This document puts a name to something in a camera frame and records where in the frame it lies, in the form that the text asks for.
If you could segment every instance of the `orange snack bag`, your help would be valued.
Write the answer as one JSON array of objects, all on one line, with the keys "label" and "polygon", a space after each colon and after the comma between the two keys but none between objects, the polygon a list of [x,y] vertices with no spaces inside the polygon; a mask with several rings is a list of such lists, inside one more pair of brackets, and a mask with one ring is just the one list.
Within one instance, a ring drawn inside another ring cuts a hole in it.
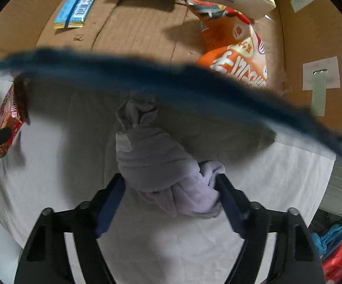
[{"label": "orange snack bag", "polygon": [[267,86],[264,46],[250,20],[230,7],[199,0],[185,0],[202,22],[207,53],[196,63],[235,80],[257,87]]}]

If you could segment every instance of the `green tape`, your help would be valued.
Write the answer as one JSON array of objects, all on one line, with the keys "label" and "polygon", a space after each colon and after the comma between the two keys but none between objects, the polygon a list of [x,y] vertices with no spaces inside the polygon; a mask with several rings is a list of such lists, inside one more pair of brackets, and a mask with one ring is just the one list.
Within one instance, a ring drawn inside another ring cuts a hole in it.
[{"label": "green tape", "polygon": [[315,116],[325,115],[327,73],[327,71],[318,71],[313,75],[311,110]]}]

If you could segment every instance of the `white fabric surface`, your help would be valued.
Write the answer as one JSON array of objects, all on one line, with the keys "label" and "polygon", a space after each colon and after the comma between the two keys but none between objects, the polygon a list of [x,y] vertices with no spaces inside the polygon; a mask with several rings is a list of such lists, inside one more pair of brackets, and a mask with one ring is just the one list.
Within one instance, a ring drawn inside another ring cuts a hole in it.
[{"label": "white fabric surface", "polygon": [[[0,103],[10,84],[0,81]],[[118,99],[56,84],[29,85],[29,124],[0,159],[0,221],[24,246],[45,207],[74,208],[106,187],[117,172],[115,118]],[[293,206],[310,223],[325,192],[334,157],[294,138],[268,136],[230,123],[161,108],[158,126],[198,161],[222,162],[233,185],[266,208]],[[274,235],[270,234],[257,282],[265,279]],[[101,251],[118,284],[222,284],[242,242],[225,214],[214,219],[170,217],[128,189]],[[77,265],[70,247],[72,265]],[[75,271],[77,283],[83,283]]]}]

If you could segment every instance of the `blue wrapper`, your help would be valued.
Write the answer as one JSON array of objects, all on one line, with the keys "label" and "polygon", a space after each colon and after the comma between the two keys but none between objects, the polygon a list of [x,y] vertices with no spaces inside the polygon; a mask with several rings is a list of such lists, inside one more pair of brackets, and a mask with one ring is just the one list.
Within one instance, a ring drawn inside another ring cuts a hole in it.
[{"label": "blue wrapper", "polygon": [[54,20],[54,29],[82,27],[95,0],[67,0]]}]

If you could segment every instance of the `metal bolt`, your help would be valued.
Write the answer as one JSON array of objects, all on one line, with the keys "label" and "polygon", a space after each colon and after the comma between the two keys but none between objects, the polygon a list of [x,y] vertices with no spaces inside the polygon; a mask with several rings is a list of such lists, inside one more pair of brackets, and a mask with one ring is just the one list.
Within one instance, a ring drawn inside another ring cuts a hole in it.
[{"label": "metal bolt", "polygon": [[254,209],[261,209],[262,208],[262,205],[259,204],[258,202],[251,202],[250,206],[251,206],[251,208],[254,208]]},{"label": "metal bolt", "polygon": [[289,208],[288,212],[291,213],[294,216],[297,216],[297,215],[300,214],[299,211],[296,208],[293,208],[293,207]]},{"label": "metal bolt", "polygon": [[45,208],[45,209],[42,211],[42,215],[48,216],[48,215],[51,215],[53,212],[54,212],[54,211],[53,211],[52,208],[47,207],[47,208]]},{"label": "metal bolt", "polygon": [[80,209],[87,209],[91,203],[89,201],[82,202],[79,207]]}]

